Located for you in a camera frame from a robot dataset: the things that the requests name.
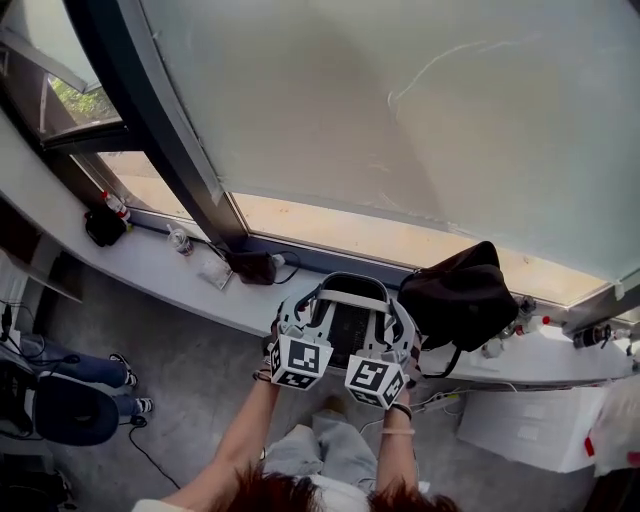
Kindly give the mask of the person's right forearm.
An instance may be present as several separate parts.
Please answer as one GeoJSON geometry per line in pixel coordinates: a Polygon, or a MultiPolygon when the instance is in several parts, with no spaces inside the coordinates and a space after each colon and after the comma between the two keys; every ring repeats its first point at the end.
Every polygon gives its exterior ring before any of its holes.
{"type": "MultiPolygon", "coordinates": [[[[403,389],[397,403],[409,406],[409,401],[410,395],[403,389]]],[[[381,493],[417,488],[412,422],[402,412],[390,408],[384,415],[375,490],[381,493]]]]}

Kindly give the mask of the clear bag of bottles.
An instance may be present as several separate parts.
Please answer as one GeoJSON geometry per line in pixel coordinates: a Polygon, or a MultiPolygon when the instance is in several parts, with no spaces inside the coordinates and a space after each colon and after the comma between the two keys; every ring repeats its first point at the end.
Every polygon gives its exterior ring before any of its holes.
{"type": "Polygon", "coordinates": [[[585,449],[596,477],[640,469],[640,374],[617,380],[607,388],[585,449]]]}

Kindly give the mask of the clear plastic packet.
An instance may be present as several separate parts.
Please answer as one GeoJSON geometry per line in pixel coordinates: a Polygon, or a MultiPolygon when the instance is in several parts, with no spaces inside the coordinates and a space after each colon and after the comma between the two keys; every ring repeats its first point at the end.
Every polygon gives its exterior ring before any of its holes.
{"type": "Polygon", "coordinates": [[[216,258],[203,259],[197,271],[197,276],[214,286],[218,290],[223,290],[229,282],[233,271],[229,265],[216,258]]]}

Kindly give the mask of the person's white shirt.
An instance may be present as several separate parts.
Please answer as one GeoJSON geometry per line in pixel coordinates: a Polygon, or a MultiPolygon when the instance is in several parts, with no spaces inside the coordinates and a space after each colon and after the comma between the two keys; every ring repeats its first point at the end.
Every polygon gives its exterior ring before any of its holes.
{"type": "Polygon", "coordinates": [[[226,482],[223,494],[203,511],[142,499],[131,512],[437,512],[419,492],[398,489],[365,494],[320,475],[292,477],[248,470],[226,482]]]}

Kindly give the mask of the black canister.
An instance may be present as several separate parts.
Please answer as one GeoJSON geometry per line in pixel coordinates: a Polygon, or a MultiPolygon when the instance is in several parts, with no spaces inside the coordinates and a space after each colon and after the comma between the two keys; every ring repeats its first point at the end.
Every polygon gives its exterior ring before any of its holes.
{"type": "Polygon", "coordinates": [[[594,325],[585,328],[573,336],[573,346],[576,349],[592,347],[606,344],[611,337],[611,326],[609,324],[594,325]]]}

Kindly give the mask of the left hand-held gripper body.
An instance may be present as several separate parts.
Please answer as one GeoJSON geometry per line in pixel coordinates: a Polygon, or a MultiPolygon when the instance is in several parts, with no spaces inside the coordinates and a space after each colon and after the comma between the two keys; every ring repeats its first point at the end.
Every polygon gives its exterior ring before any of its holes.
{"type": "Polygon", "coordinates": [[[333,354],[326,340],[304,338],[294,328],[290,334],[278,333],[269,345],[270,382],[274,385],[308,391],[323,377],[333,354]]]}

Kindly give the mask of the person's left hand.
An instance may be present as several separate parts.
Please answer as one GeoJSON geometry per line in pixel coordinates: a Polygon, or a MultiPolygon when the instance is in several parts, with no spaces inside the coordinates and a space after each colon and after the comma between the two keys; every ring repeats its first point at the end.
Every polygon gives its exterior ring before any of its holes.
{"type": "Polygon", "coordinates": [[[268,373],[271,372],[271,347],[277,341],[277,324],[271,325],[270,333],[265,336],[261,341],[261,347],[263,352],[262,368],[268,373]]]}

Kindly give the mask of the dark window frame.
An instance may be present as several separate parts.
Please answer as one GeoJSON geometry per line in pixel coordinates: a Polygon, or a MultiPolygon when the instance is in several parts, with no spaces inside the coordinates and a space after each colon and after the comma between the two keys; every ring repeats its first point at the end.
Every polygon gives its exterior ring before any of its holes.
{"type": "Polygon", "coordinates": [[[176,221],[224,252],[248,234],[185,120],[140,0],[0,0],[0,113],[83,204],[176,221]]]}

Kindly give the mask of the brown handbag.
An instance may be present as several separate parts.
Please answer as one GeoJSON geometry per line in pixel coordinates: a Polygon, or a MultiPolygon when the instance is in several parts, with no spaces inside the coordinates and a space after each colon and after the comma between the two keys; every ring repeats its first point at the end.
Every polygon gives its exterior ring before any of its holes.
{"type": "Polygon", "coordinates": [[[224,259],[244,284],[269,286],[275,283],[276,265],[267,252],[225,252],[224,259]]]}

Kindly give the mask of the black round chair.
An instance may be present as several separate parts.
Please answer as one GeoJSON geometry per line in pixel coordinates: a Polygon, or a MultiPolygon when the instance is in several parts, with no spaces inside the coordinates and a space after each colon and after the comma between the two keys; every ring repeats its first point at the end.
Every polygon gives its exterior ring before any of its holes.
{"type": "Polygon", "coordinates": [[[32,413],[35,431],[42,438],[76,447],[108,441],[120,418],[110,395],[55,374],[38,378],[32,413]]]}

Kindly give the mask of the person's left forearm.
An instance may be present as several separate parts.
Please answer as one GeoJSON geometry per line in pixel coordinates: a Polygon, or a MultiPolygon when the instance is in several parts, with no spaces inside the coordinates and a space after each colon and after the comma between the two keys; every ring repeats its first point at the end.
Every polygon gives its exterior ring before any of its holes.
{"type": "Polygon", "coordinates": [[[211,463],[192,482],[162,501],[192,512],[211,512],[235,494],[238,476],[259,461],[279,391],[271,382],[255,380],[211,463]]]}

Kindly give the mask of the person's light grey trousers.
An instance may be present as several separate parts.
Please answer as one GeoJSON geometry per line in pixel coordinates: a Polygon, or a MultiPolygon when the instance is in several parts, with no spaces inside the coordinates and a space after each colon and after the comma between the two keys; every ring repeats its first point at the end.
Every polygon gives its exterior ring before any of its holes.
{"type": "Polygon", "coordinates": [[[344,415],[322,410],[309,426],[296,425],[267,449],[263,470],[295,477],[319,475],[369,493],[376,485],[377,458],[344,415]]]}

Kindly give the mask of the white metal cabinet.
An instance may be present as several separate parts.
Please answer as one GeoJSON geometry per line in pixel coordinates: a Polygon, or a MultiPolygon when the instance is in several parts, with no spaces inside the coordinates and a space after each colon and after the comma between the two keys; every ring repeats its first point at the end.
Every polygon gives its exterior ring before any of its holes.
{"type": "Polygon", "coordinates": [[[476,391],[466,400],[457,438],[510,461],[571,473],[593,458],[585,441],[608,390],[476,391]]]}

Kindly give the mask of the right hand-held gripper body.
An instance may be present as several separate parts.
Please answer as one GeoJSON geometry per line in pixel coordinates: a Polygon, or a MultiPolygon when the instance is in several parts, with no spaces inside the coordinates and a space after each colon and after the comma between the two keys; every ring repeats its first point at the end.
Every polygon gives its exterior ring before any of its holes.
{"type": "Polygon", "coordinates": [[[415,385],[410,349],[379,352],[360,349],[349,356],[345,387],[359,403],[390,408],[400,392],[415,385]]]}

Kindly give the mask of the red cap plastic bottle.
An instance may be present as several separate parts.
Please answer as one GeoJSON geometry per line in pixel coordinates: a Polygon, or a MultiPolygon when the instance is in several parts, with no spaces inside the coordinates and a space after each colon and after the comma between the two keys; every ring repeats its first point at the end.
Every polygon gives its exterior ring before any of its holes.
{"type": "Polygon", "coordinates": [[[542,327],[549,325],[551,318],[547,315],[534,315],[529,320],[518,326],[517,333],[522,336],[539,332],[542,327]]]}
{"type": "Polygon", "coordinates": [[[105,204],[125,223],[129,221],[130,212],[126,205],[115,195],[104,190],[101,194],[105,204]]]}

